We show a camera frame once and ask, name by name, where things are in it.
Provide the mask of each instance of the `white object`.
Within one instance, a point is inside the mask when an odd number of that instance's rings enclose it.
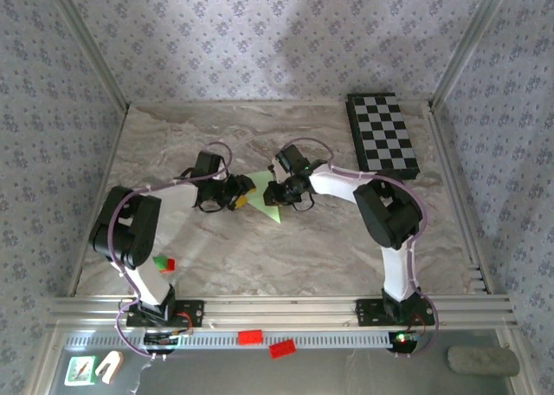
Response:
[[[364,174],[375,174],[375,172],[366,172]],[[356,179],[335,174],[325,164],[316,168],[310,176],[310,183],[316,193],[328,194],[329,196],[342,198],[352,203],[356,203],[354,191],[360,185],[366,185],[368,182],[367,178]]]
[[[383,288],[385,292],[396,301],[406,300],[414,294],[414,287],[418,286],[416,279],[414,281],[414,286],[409,283],[408,250],[406,248],[406,242],[403,243],[399,250],[381,247],[381,251],[383,252]]]
[[[111,384],[114,375],[121,367],[121,363],[123,363],[123,353],[112,350],[107,354],[104,360],[100,362],[94,373],[96,376],[104,373],[102,376],[102,382],[105,384]]]
[[[158,306],[164,302],[170,292],[170,284],[156,268],[153,258],[148,257],[142,265],[135,269],[126,267],[125,270],[140,291],[142,302],[151,306]]]
[[[352,175],[357,174],[358,178],[341,176],[332,172],[327,165],[321,165],[316,168],[310,176],[310,183],[313,190],[318,194],[327,194],[356,203],[354,191],[360,185],[365,185],[370,181],[367,176],[362,178],[362,175],[375,174],[375,172],[351,172],[343,168],[339,170],[342,172],[350,172]],[[383,288],[385,292],[396,301],[407,299],[414,293],[414,289],[409,284],[408,250],[406,249],[406,243],[404,243],[399,250],[381,247],[381,251],[383,252]]]

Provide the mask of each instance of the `checkerboard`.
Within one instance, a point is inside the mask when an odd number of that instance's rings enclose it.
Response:
[[[346,111],[361,171],[416,178],[419,166],[395,94],[349,94]]]

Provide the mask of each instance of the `table surface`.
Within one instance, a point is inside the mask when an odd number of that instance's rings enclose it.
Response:
[[[471,292],[469,260],[461,244],[428,122],[419,108],[401,108],[421,173],[408,182],[428,210],[428,228],[415,247],[417,277],[432,294]],[[202,146],[227,142],[233,173],[263,171],[290,139],[311,136],[336,153],[336,164],[357,169],[343,104],[131,107],[107,188],[140,187],[174,178],[194,165]],[[309,158],[326,157],[312,143],[298,143]],[[167,278],[177,295],[378,295],[381,251],[368,235],[355,204],[317,196],[307,212],[281,209],[281,224],[246,205],[204,214],[185,207],[161,215],[152,255],[177,261]],[[128,292],[106,259],[89,249],[78,295]]]

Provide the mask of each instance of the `red wire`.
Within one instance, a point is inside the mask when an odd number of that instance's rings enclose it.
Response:
[[[414,320],[419,320],[423,324],[423,331],[420,334],[420,336],[423,336],[425,334],[425,331],[427,330],[427,325],[425,324],[425,320],[423,319],[423,317],[421,317],[419,314],[414,314],[412,323],[409,325],[408,330],[406,330],[405,333],[409,332],[412,329],[412,327],[415,325]]]
[[[187,321],[188,321],[187,331],[192,329],[192,320],[190,319],[190,316],[188,314],[186,314],[184,311],[180,311],[176,315],[178,315],[179,317],[184,317],[185,319],[187,319]]]

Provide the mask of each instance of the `gray sponge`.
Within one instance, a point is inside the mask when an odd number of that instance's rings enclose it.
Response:
[[[518,357],[502,347],[453,346],[448,349],[448,366],[456,373],[484,376],[516,376]]]

